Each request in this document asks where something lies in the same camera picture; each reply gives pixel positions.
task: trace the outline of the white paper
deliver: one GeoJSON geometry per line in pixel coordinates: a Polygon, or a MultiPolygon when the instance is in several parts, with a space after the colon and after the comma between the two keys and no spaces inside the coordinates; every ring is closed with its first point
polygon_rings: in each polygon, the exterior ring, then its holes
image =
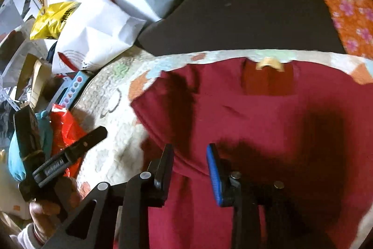
{"type": "Polygon", "coordinates": [[[60,34],[52,72],[72,72],[58,52],[79,70],[97,71],[134,44],[145,22],[128,15],[111,0],[83,1],[60,34]]]}

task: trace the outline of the maroon t-shirt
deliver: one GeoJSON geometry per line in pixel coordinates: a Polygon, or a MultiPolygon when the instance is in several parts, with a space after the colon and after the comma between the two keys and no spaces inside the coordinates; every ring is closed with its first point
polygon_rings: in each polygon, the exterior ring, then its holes
{"type": "Polygon", "coordinates": [[[152,249],[228,249],[232,209],[214,200],[206,147],[247,180],[283,181],[305,222],[347,249],[373,202],[373,84],[293,61],[285,72],[234,58],[162,72],[132,107],[145,158],[175,147],[169,198],[149,210],[152,249]]]}

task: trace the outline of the yellow packet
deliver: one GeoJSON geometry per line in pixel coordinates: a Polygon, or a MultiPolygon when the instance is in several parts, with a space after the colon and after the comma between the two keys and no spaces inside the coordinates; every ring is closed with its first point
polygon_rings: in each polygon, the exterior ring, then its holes
{"type": "Polygon", "coordinates": [[[79,5],[79,2],[67,1],[42,7],[31,29],[30,39],[58,39],[66,20],[79,5]]]}

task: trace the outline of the red packet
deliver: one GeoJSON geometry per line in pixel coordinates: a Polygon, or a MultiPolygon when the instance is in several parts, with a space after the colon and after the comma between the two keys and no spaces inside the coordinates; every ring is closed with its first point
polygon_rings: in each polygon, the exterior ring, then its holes
{"type": "MultiPolygon", "coordinates": [[[[54,104],[50,113],[53,128],[52,156],[72,145],[87,133],[79,126],[71,112],[60,105],[54,104]]],[[[68,167],[65,176],[76,178],[82,159],[68,167]]]]}

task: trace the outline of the silver screw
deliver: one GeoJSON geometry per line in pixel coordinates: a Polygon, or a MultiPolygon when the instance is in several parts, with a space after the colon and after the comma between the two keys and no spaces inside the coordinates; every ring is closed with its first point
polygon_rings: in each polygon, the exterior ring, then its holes
{"type": "Polygon", "coordinates": [[[241,172],[233,171],[233,172],[231,173],[231,177],[234,178],[234,179],[239,179],[239,178],[242,177],[242,174],[241,174],[241,172]]]}
{"type": "Polygon", "coordinates": [[[275,181],[273,185],[275,186],[276,189],[284,189],[285,188],[284,183],[281,182],[281,181],[275,181]]]}
{"type": "Polygon", "coordinates": [[[99,189],[100,191],[104,191],[104,190],[106,190],[107,188],[108,188],[108,185],[107,185],[106,182],[101,182],[101,183],[99,183],[98,186],[97,186],[97,189],[99,189]]]}
{"type": "Polygon", "coordinates": [[[148,178],[151,178],[152,174],[148,171],[145,171],[143,173],[140,174],[140,178],[142,179],[148,179],[148,178]]]}

